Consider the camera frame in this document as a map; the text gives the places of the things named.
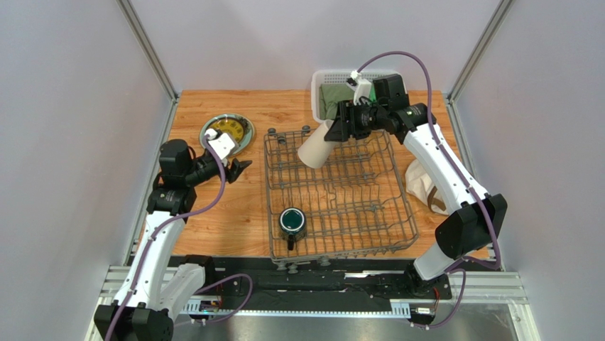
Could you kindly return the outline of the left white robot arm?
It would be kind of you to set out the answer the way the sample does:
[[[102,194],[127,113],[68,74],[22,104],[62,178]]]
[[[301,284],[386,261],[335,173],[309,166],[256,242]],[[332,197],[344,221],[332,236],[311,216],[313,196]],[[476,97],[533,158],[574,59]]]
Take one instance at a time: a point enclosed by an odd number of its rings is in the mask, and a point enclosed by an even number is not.
[[[94,324],[104,340],[171,340],[175,320],[214,273],[209,256],[182,263],[165,283],[176,241],[189,217],[213,208],[249,161],[229,161],[238,149],[228,133],[209,131],[201,156],[182,139],[160,147],[160,170],[148,196],[141,243],[110,304],[99,305]]]

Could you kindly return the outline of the beige plastic cup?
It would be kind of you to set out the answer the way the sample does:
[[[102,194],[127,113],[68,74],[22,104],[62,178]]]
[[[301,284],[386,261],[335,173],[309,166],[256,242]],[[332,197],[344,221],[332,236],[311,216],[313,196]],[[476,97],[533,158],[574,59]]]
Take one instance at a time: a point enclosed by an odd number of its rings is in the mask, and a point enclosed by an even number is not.
[[[325,135],[333,123],[333,120],[324,120],[298,148],[298,158],[307,167],[313,169],[323,167],[329,155],[338,144],[333,141],[325,141]]]

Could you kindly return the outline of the aluminium frame post left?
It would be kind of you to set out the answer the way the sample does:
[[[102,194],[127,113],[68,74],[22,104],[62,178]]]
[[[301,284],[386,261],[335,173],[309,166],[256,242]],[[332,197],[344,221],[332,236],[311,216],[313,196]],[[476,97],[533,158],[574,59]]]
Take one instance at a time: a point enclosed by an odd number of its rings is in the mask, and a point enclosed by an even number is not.
[[[149,38],[143,22],[139,18],[132,1],[116,0],[116,3],[119,5],[123,15],[125,16],[127,23],[129,24],[133,34],[136,37],[136,40],[143,50],[143,53],[156,74],[156,77],[164,89],[164,92],[172,102],[176,102],[179,99],[179,94],[175,89],[166,69],[164,68],[156,49],[153,47],[151,39]]]

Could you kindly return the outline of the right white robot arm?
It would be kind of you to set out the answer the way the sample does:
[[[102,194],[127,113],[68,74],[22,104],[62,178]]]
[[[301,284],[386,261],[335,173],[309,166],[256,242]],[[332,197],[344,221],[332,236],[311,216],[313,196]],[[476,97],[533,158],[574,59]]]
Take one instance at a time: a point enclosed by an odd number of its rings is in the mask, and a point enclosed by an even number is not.
[[[501,194],[490,194],[455,156],[430,104],[411,104],[398,74],[368,81],[353,71],[346,84],[354,90],[354,98],[338,104],[325,141],[365,139],[373,131],[395,136],[425,169],[445,204],[448,216],[435,230],[435,243],[408,273],[431,281],[473,251],[495,244],[507,202]]]

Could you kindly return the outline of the yellow patterned plate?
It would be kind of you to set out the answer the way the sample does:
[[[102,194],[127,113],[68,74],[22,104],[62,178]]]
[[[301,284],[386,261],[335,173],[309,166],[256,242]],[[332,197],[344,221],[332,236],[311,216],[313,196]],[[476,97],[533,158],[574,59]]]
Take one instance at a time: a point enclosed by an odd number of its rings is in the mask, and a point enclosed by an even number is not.
[[[232,117],[214,119],[208,123],[207,128],[229,133],[240,146],[247,144],[248,126],[240,119]]]

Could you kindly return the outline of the cream bird plate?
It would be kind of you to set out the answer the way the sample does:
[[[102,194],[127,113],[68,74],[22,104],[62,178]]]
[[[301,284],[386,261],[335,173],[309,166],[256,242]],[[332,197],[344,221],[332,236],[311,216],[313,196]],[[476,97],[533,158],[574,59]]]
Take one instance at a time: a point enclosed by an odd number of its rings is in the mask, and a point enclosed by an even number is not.
[[[249,140],[250,140],[250,142],[252,142],[256,136],[256,128],[255,128],[254,123],[250,119],[248,120],[248,125],[249,125]]]

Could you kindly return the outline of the pale green flower plate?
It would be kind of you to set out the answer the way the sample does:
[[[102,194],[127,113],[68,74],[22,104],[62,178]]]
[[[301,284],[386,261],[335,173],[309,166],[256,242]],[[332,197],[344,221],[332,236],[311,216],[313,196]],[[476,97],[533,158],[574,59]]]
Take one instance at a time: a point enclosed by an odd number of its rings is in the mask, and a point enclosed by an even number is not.
[[[252,142],[255,135],[252,121],[243,115],[235,113],[219,114],[207,121],[200,130],[200,144],[202,143],[202,137],[208,129],[227,132],[235,139],[238,147],[231,154],[232,156],[240,154]]]

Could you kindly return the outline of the white plastic basket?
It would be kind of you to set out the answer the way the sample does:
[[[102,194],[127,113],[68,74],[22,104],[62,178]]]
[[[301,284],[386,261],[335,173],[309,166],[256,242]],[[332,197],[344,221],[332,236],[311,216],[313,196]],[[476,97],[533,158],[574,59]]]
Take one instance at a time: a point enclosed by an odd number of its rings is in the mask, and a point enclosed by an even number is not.
[[[318,70],[312,75],[312,117],[317,123],[321,124],[326,119],[333,120],[336,116],[338,102],[354,99],[356,85],[351,85],[348,81],[352,73],[353,70],[326,69]],[[359,77],[372,86],[368,92],[369,99],[376,99],[373,81],[389,75],[400,75],[400,73],[390,69],[369,69],[359,73]]]

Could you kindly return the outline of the cream brown cap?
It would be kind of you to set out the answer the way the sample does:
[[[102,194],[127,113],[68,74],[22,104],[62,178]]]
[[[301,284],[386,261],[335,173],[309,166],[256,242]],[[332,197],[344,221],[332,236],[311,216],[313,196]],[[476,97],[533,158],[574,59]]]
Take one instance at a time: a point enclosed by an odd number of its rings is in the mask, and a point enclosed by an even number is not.
[[[412,161],[405,171],[405,189],[435,214],[447,215],[441,192],[418,159]]]

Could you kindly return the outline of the olive green cloth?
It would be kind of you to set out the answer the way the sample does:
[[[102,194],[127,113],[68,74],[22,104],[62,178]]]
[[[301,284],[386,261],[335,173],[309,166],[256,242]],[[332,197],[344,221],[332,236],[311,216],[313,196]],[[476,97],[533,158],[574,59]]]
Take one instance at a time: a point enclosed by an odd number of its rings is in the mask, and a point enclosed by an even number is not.
[[[353,99],[354,91],[346,84],[322,84],[319,87],[319,118],[335,119],[338,103]]]

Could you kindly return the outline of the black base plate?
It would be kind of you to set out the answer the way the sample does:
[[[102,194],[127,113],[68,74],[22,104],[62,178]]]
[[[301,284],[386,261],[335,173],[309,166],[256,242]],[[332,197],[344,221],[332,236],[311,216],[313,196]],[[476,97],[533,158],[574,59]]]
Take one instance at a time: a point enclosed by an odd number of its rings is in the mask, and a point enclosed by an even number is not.
[[[218,256],[172,256],[170,270],[185,263],[209,265],[209,282],[240,273],[200,298],[220,300],[223,310],[241,305],[245,312],[260,313],[387,313],[397,300],[433,304],[453,299],[456,274],[442,275],[423,292],[413,293],[405,271],[409,259],[337,259],[328,266],[315,262],[278,269],[268,258]]]

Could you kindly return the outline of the aluminium frame post right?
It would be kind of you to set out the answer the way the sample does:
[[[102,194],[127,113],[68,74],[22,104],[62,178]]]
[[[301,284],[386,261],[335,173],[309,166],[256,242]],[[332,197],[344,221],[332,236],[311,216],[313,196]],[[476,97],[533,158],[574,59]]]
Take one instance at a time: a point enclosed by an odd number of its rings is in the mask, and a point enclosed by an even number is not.
[[[491,18],[489,19],[486,27],[480,35],[476,45],[474,46],[471,54],[469,55],[464,67],[459,73],[454,85],[449,92],[448,100],[453,103],[456,102],[462,95],[464,88],[470,81],[475,69],[478,67],[481,59],[486,53],[492,40],[496,36],[499,28],[506,20],[508,13],[515,4],[514,0],[501,0],[495,8]]]

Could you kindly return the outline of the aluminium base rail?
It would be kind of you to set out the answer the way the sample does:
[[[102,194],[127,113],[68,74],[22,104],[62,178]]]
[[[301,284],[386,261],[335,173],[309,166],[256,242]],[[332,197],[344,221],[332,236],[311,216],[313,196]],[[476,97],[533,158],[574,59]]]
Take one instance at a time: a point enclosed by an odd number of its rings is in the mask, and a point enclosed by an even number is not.
[[[440,306],[455,303],[505,305],[517,336],[539,340],[528,299],[515,272],[458,271],[442,276],[417,296],[404,287],[404,271],[378,269],[347,272],[309,267],[296,274],[253,266],[250,279],[236,278],[206,293],[193,295],[182,307],[192,318],[231,312],[252,316],[343,316],[348,318],[423,319]]]

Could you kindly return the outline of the dark green mug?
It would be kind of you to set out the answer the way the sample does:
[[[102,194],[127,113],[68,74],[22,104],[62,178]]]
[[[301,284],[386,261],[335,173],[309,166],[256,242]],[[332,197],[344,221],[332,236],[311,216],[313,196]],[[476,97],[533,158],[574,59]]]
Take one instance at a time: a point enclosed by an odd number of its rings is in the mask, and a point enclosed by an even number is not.
[[[284,209],[278,218],[278,226],[280,237],[286,241],[288,251],[293,251],[297,242],[307,236],[307,218],[299,208]]]

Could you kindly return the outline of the aluminium frame post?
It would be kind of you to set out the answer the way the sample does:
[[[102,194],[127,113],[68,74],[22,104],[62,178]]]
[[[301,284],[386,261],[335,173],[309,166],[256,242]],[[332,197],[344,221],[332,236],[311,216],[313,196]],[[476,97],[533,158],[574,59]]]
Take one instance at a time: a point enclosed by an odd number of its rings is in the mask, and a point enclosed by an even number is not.
[[[116,3],[119,5],[123,15],[125,16],[127,23],[129,24],[133,34],[136,37],[136,40],[143,50],[143,53],[156,74],[156,77],[164,89],[164,92],[172,102],[176,102],[179,99],[179,94],[175,89],[166,69],[164,68],[156,49],[153,47],[151,39],[149,38],[143,22],[139,18],[132,1],[116,0]]]
[[[474,46],[471,54],[469,55],[464,67],[459,73],[454,85],[449,92],[448,100],[453,103],[456,102],[462,95],[464,88],[470,81],[475,69],[478,67],[481,59],[486,53],[492,40],[496,36],[499,28],[506,20],[508,13],[515,4],[514,0],[501,0],[495,8],[491,18],[489,19],[486,27],[480,35],[476,45]]]

